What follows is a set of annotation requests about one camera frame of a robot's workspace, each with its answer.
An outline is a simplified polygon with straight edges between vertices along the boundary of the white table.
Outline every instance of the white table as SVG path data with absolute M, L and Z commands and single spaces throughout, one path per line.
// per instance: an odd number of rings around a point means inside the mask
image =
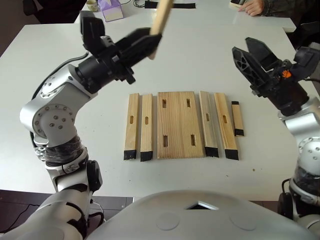
M 108 33 L 117 41 L 136 27 L 110 25 Z M 295 55 L 280 27 L 213 25 L 207 30 L 169 24 L 155 60 L 144 59 L 133 68 L 136 83 L 114 81 L 79 111 L 78 134 L 90 159 L 99 162 L 103 177 L 96 195 L 143 197 L 196 189 L 247 200 L 277 200 L 282 180 L 293 175 L 297 147 L 277 118 L 276 108 L 252 95 L 248 81 L 234 66 L 231 49 L 234 45 L 246 49 L 247 36 L 264 41 L 280 59 L 292 60 Z M 26 25 L 0 58 L 0 189 L 54 192 L 19 113 L 48 73 L 83 53 L 78 24 Z M 317 94 L 312 83 L 302 86 Z M 240 161 L 224 158 L 221 142 L 221 158 L 123 161 L 130 93 L 156 96 L 157 92 L 200 90 L 222 92 L 230 101 L 240 102 L 246 135 L 237 138 Z
M 196 9 L 172 9 L 169 21 L 174 23 L 184 22 L 186 25 L 207 26 L 212 25 L 236 25 L 253 28 L 255 26 L 281 27 L 286 33 L 292 33 L 296 30 L 295 24 L 290 18 L 272 17 L 272 16 L 249 16 L 245 12 L 238 12 L 238 8 L 229 6 L 229 0 L 198 0 Z M 138 8 L 132 2 L 122 5 L 124 19 L 108 22 L 108 25 L 117 25 L 120 23 L 138 22 L 142 24 L 153 23 L 155 18 L 155 9 Z M 96 17 L 103 19 L 101 12 L 94 13 Z

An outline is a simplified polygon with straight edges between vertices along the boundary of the cable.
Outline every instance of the cable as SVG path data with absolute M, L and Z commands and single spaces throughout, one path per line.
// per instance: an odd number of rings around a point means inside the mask
M 5 230 L 0 231 L 0 233 L 5 234 L 5 233 L 9 232 L 10 230 L 17 228 L 18 226 L 13 227 L 13 228 L 12 228 L 12 226 L 15 225 L 15 223 L 18 221 L 18 219 L 20 218 L 20 216 L 21 216 L 23 213 L 25 213 L 30 206 L 39 207 L 40 205 L 37 205 L 37 204 L 28 204 L 28 206 L 26 207 L 26 209 L 23 210 L 22 212 L 20 212 L 20 214 L 19 214 L 18 217 L 14 220 L 14 222 L 10 225 L 10 227 L 8 227 L 8 228 L 5 229 Z
M 316 79 L 316 78 L 306 78 L 304 79 L 307 82 L 315 82 L 315 83 L 319 83 L 320 84 L 320 79 Z
M 131 1 L 132 1 L 132 0 L 129 0 L 129 1 L 125 2 L 125 3 L 121 3 L 121 5 L 128 4 L 128 3 L 130 3 Z
M 60 69 L 62 69 L 65 65 L 69 64 L 69 63 L 72 63 L 74 61 L 79 61 L 79 60 L 82 60 L 82 59 L 85 59 L 86 57 L 88 57 L 89 55 L 89 52 L 85 52 L 84 55 L 82 56 L 78 56 L 78 57 L 74 57 L 74 58 L 70 58 L 68 59 L 67 61 L 64 61 L 63 63 L 61 63 L 58 67 L 56 67 L 43 81 L 42 83 L 37 87 L 37 89 L 35 90 L 34 94 L 32 95 L 32 98 L 31 100 L 33 100 L 37 95 L 38 93 L 40 92 L 43 84 L 45 83 L 45 81 L 47 81 L 47 79 L 52 76 L 53 74 L 55 74 L 56 72 L 58 72 Z M 35 138 L 35 135 L 33 132 L 30 132 L 30 138 L 31 138 L 31 142 L 32 142 L 32 145 L 34 148 L 37 147 L 37 145 L 34 143 L 34 138 Z
M 281 188 L 282 188 L 282 192 L 285 194 L 286 191 L 285 191 L 285 183 L 286 182 L 289 182 L 291 178 L 288 178 L 288 179 L 285 179 L 283 180 L 283 182 L 281 183 Z
M 136 8 L 144 8 L 145 4 L 139 5 L 140 0 L 133 0 L 133 6 L 135 6 Z
M 95 213 L 92 213 L 92 214 L 89 214 L 89 218 L 93 218 L 93 217 L 95 217 L 95 216 L 100 216 L 100 221 L 99 221 L 99 224 L 98 224 L 98 226 L 97 226 L 97 228 L 98 227 L 100 227 L 101 226 L 101 224 L 103 224 L 104 223 L 104 220 L 105 220 L 105 215 L 102 213 L 102 212 L 100 212 L 100 211 L 98 211 L 98 212 L 95 212 Z

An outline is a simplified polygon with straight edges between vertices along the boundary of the wooden board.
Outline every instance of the wooden board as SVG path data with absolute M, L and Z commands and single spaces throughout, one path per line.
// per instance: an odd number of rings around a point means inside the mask
M 153 157 L 153 108 L 152 94 L 142 96 L 141 118 L 141 162 L 149 161 Z
M 194 92 L 158 93 L 157 131 L 159 159 L 204 156 Z
M 244 131 L 244 123 L 242 120 L 239 102 L 232 101 L 231 108 L 232 108 L 232 116 L 233 116 L 233 123 L 234 123 L 234 135 L 243 137 L 245 135 L 245 131 Z
M 129 96 L 123 160 L 135 159 L 138 145 L 139 93 Z
M 227 159 L 239 160 L 238 148 L 231 124 L 226 95 L 224 93 L 215 93 L 214 99 L 216 104 L 216 111 L 218 114 L 225 157 Z
M 204 138 L 204 150 L 205 154 L 209 157 L 219 157 L 218 144 L 214 126 L 214 114 L 212 107 L 212 96 L 207 91 L 200 91 L 200 108 L 201 108 L 201 120 Z
M 163 33 L 173 4 L 174 4 L 174 0 L 161 0 L 158 3 L 155 20 L 150 29 L 150 35 L 158 35 Z M 156 52 L 157 50 L 155 50 L 149 56 L 149 59 L 151 60 L 155 59 Z

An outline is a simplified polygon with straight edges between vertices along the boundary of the rectangular slot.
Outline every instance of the rectangular slot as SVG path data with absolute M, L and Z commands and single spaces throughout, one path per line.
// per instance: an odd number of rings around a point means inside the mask
M 191 145 L 192 146 L 196 145 L 196 136 L 194 134 L 191 134 Z
M 163 147 L 164 148 L 168 147 L 168 136 L 167 135 L 163 136 Z
M 163 107 L 164 109 L 167 108 L 167 100 L 162 99 L 162 107 Z
M 191 108 L 190 99 L 189 99 L 189 98 L 186 99 L 186 106 L 187 106 L 188 108 Z

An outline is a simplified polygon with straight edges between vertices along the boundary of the wood grain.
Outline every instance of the wood grain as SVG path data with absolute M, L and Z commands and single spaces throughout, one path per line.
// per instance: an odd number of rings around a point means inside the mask
M 239 102 L 232 101 L 231 108 L 232 108 L 232 116 L 233 116 L 233 123 L 234 123 L 234 135 L 243 137 L 245 135 L 245 131 L 244 131 L 244 123 L 242 120 L 242 114 L 241 114 Z
M 203 157 L 194 92 L 159 92 L 157 105 L 157 157 Z
M 158 35 L 163 33 L 173 4 L 174 4 L 174 0 L 159 1 L 158 7 L 156 9 L 156 17 L 150 29 L 150 35 Z M 149 59 L 151 60 L 155 59 L 156 52 L 157 50 L 155 50 L 149 56 Z
M 225 157 L 227 159 L 239 160 L 236 139 L 231 124 L 231 118 L 228 110 L 227 98 L 224 93 L 214 94 L 216 110 L 220 125 L 222 143 Z
M 142 96 L 142 118 L 141 118 L 141 161 L 148 161 L 152 159 L 153 152 L 153 108 L 152 108 L 152 94 Z M 144 153 L 150 153 L 151 159 Z
M 138 145 L 138 122 L 139 122 L 139 93 L 129 96 L 128 114 L 126 120 L 126 134 L 124 151 L 137 151 Z
M 218 144 L 214 126 L 214 113 L 212 107 L 212 96 L 207 91 L 200 91 L 200 109 L 201 109 L 201 121 L 204 137 L 204 147 L 207 156 L 219 157 Z

